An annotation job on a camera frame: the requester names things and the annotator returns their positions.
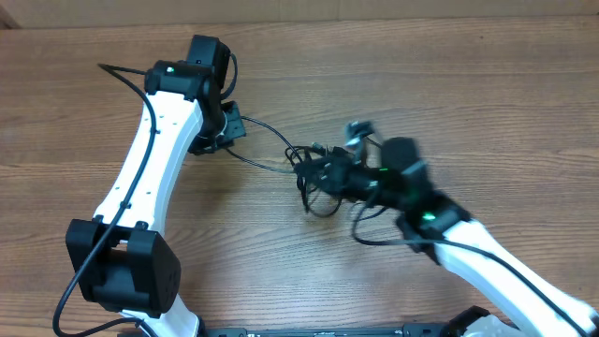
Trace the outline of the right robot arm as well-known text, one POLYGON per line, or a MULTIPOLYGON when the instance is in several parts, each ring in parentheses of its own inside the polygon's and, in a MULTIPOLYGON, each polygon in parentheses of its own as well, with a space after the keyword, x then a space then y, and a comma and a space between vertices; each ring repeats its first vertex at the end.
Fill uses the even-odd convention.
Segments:
POLYGON ((486 227, 436 189, 416 142, 385 140, 380 164, 367 167, 357 153, 334 150, 294 170, 307 183, 365 207, 400 212, 402 237, 384 246, 409 245, 475 287, 525 336, 595 336, 598 313, 553 286, 503 248, 486 227))

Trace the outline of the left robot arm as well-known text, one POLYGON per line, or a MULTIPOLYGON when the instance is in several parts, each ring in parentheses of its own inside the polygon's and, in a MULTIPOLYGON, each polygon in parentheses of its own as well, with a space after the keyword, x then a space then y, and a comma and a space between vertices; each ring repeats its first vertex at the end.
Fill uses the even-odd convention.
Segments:
POLYGON ((245 129, 235 84, 237 61, 216 37, 193 36, 185 59, 158 61, 131 88, 143 101, 139 127, 120 173, 90 220, 74 219, 66 248, 75 274, 56 306, 52 329, 75 288, 89 302, 120 314, 102 330, 133 323, 142 336, 204 336, 179 288, 182 265, 165 240, 168 204, 188 154, 229 149, 245 129))

